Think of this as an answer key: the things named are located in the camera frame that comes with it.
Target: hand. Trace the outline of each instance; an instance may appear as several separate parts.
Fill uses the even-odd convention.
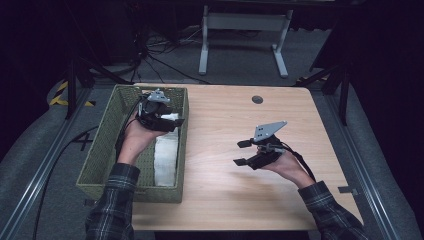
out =
[[[134,113],[128,120],[124,143],[122,144],[117,162],[135,165],[140,153],[142,153],[156,137],[165,135],[166,133],[167,132],[152,131],[143,127],[140,122],[135,120]]]
[[[261,169],[278,173],[283,178],[295,183],[298,188],[305,188],[315,183],[315,181],[302,168],[296,157],[289,151],[283,153],[277,161],[270,163]]]

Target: metal stand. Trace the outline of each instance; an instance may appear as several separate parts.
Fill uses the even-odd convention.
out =
[[[209,51],[209,29],[259,30],[280,32],[278,43],[273,44],[271,47],[280,76],[282,78],[287,78],[288,73],[281,54],[281,49],[286,38],[287,30],[289,29],[292,13],[292,10],[287,11],[286,15],[209,13],[208,6],[204,6],[202,26],[203,45],[200,54],[199,74],[206,74]]]
[[[91,88],[94,85],[95,81],[89,72],[90,68],[112,79],[117,84],[132,84],[104,67],[90,62],[87,59],[78,57],[77,53],[74,53],[74,58],[71,60],[68,68],[68,112],[65,119],[69,119],[77,107],[77,79],[83,88]]]

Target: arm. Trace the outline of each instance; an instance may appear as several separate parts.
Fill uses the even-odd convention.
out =
[[[315,183],[293,154],[286,151],[277,161],[262,169],[273,171],[296,184],[322,239],[367,239],[361,222],[336,202],[324,182]]]
[[[132,201],[140,174],[134,165],[140,153],[163,134],[145,129],[137,121],[129,122],[117,163],[109,174],[102,196],[86,219],[86,239],[134,238]]]

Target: white cloth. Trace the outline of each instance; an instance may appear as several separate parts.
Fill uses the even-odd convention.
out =
[[[162,118],[175,120],[178,113],[162,115]],[[178,154],[178,129],[156,138],[155,145],[155,185],[174,186]]]

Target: wooden table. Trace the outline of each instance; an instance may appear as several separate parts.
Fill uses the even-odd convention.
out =
[[[238,167],[256,148],[237,142],[253,137],[256,125],[286,120],[276,133],[303,155],[317,181],[325,180],[336,200],[361,219],[328,135],[307,89],[223,85],[186,87],[189,97],[186,166],[180,204],[134,203],[136,230],[311,230],[311,214],[296,186],[265,170]],[[261,96],[262,104],[252,102]]]

